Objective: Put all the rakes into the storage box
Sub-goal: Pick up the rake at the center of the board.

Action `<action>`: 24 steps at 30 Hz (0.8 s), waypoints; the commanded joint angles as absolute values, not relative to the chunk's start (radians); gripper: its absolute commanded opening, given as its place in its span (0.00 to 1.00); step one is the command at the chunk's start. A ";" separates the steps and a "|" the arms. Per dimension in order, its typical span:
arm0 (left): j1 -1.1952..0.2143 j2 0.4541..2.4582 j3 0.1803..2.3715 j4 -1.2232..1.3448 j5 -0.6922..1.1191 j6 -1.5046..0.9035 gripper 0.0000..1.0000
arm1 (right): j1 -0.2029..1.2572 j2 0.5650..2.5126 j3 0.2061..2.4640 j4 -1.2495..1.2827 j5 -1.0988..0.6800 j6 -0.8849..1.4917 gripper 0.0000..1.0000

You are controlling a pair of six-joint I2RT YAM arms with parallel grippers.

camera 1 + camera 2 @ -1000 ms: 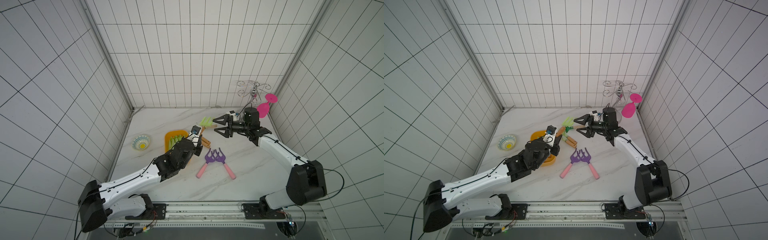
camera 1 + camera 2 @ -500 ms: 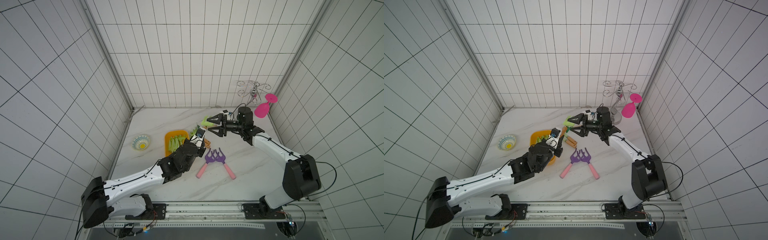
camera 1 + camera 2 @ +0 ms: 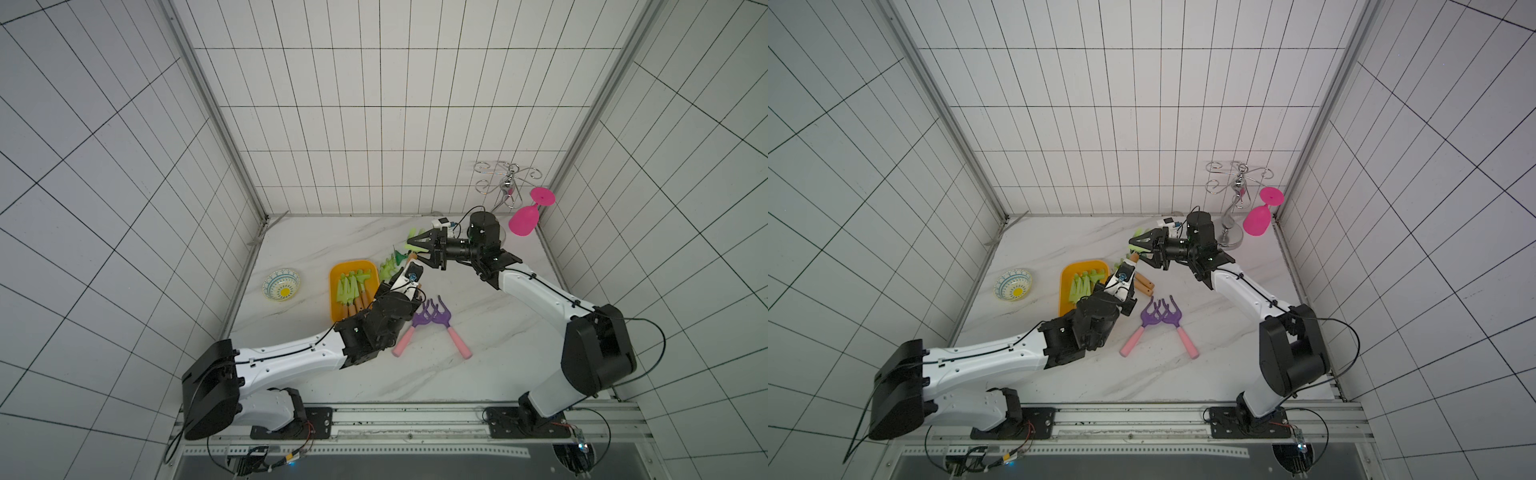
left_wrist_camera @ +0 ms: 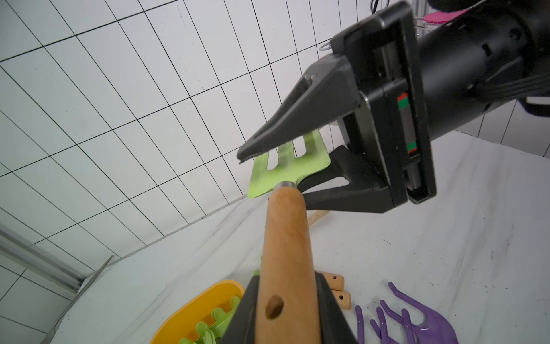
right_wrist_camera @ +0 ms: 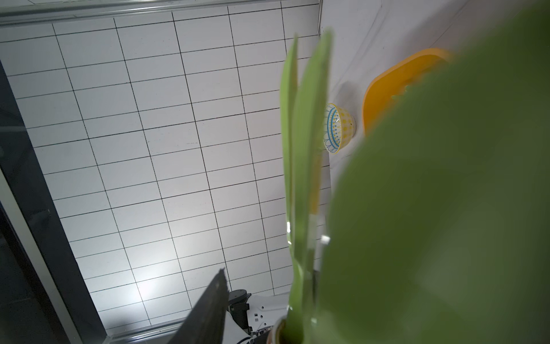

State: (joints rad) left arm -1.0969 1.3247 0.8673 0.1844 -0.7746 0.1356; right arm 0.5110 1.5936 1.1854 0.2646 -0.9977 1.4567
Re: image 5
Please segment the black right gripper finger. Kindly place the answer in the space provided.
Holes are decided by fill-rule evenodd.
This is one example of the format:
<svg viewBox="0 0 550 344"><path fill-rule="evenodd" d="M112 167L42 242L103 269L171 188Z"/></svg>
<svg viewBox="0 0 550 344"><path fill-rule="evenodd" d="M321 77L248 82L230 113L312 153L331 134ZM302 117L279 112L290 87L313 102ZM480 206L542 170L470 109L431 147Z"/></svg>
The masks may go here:
<svg viewBox="0 0 550 344"><path fill-rule="evenodd" d="M168 343L222 343L228 301L227 280L220 269Z"/></svg>

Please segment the green fork tool wooden handle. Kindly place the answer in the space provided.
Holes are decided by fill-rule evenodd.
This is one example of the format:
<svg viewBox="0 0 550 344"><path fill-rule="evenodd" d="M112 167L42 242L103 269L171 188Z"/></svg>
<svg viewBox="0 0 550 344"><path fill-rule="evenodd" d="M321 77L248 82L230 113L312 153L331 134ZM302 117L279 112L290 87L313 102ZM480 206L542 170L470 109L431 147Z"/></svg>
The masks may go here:
<svg viewBox="0 0 550 344"><path fill-rule="evenodd" d="M294 282L283 343L549 342L549 3L407 87L317 238L333 34L282 72Z"/></svg>

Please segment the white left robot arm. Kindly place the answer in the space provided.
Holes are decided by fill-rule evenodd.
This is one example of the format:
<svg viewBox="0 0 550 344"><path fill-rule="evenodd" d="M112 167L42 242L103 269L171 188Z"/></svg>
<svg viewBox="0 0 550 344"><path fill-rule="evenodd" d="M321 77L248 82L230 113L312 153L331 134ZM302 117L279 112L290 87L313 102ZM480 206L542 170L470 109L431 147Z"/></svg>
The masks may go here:
<svg viewBox="0 0 550 344"><path fill-rule="evenodd" d="M280 338L289 295L259 296L246 290L229 293L223 343L283 343Z"/></svg>

